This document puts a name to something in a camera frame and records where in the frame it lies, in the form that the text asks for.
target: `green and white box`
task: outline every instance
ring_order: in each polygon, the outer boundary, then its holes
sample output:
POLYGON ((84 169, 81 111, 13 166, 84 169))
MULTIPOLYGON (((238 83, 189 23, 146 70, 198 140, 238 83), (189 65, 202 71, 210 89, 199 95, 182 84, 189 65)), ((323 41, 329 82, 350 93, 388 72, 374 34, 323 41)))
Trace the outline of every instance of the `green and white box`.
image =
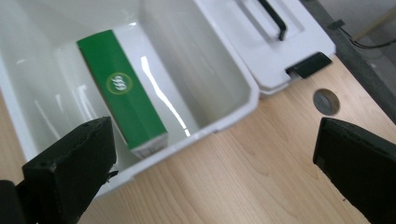
POLYGON ((139 159, 167 146, 168 134, 113 31, 78 47, 128 146, 139 159))

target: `white plastic bin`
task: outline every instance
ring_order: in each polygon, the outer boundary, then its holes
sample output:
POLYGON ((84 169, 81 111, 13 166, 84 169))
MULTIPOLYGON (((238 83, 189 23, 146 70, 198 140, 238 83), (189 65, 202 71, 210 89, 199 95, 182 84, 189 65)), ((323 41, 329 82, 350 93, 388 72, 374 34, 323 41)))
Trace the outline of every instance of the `white plastic bin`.
POLYGON ((115 131, 120 173, 99 194, 246 116, 258 86, 210 18, 187 0, 0 1, 0 87, 26 160, 109 115, 76 41, 122 25, 134 29, 133 66, 169 147, 139 161, 115 131))

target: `light wood tabletop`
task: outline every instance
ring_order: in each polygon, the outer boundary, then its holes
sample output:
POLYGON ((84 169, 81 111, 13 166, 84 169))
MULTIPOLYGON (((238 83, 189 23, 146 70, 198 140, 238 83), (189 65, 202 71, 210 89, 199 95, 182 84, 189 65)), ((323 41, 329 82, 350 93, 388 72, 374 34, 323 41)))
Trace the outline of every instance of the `light wood tabletop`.
MULTIPOLYGON (((368 223, 312 162, 318 89, 341 103, 333 116, 396 143, 396 126, 346 68, 333 65, 261 100, 247 118, 211 134, 94 200, 79 223, 368 223)), ((0 100, 0 179, 25 163, 0 100)))

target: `gray floor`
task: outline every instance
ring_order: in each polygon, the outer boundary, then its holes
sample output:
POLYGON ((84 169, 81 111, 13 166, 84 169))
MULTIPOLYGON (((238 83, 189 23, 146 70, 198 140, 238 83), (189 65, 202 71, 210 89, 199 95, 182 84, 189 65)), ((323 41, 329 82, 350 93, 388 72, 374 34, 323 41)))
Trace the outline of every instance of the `gray floor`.
MULTIPOLYGON (((318 0, 332 18, 342 20, 351 35, 356 35, 375 19, 394 7, 393 0, 318 0)), ((396 18, 370 33, 359 42, 378 45, 396 38, 396 18)), ((372 66, 389 90, 396 95, 396 43, 382 49, 358 49, 356 51, 372 66)))

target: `wire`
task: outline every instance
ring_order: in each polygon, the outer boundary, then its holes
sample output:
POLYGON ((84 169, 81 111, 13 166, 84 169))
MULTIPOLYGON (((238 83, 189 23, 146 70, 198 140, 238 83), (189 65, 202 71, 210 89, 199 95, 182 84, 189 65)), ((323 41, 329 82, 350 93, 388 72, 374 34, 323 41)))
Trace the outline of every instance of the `wire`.
POLYGON ((380 48, 384 48, 387 46, 390 46, 394 43, 396 43, 396 39, 389 41, 388 43, 384 43, 384 44, 380 44, 380 45, 374 45, 374 46, 367 46, 367 45, 363 45, 361 43, 359 43, 358 41, 352 40, 352 36, 346 31, 344 30, 342 27, 339 28, 345 35, 347 35, 349 41, 356 47, 360 48, 360 49, 380 49, 380 48))

